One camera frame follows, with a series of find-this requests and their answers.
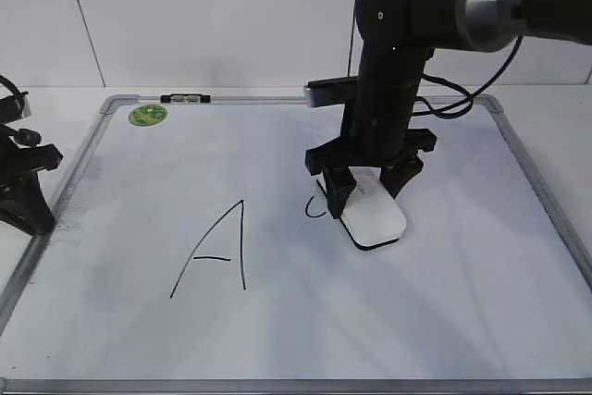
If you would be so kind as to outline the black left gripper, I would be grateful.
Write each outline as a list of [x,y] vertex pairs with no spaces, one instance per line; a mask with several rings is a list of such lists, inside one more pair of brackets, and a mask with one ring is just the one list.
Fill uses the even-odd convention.
[[38,174],[59,167],[63,155],[29,129],[1,125],[1,221],[28,235],[45,235],[56,224]]

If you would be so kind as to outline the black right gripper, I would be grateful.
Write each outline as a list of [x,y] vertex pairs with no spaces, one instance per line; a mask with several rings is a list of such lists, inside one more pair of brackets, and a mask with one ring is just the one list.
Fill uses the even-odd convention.
[[312,176],[322,173],[327,208],[334,219],[341,217],[356,187],[352,167],[383,167],[379,180],[392,199],[424,167],[420,152],[432,152],[437,136],[428,129],[396,130],[393,137],[371,131],[359,139],[338,136],[305,153],[304,163]]

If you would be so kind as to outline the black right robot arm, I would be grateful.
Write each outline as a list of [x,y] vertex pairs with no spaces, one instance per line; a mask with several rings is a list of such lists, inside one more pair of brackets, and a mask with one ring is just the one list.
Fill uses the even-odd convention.
[[378,168],[391,196],[421,172],[418,155],[437,138],[410,120],[436,50],[494,53],[525,36],[591,42],[591,0],[356,0],[354,16],[363,40],[357,74],[305,88],[310,106],[344,108],[339,136],[305,155],[333,216],[355,188],[354,167]]

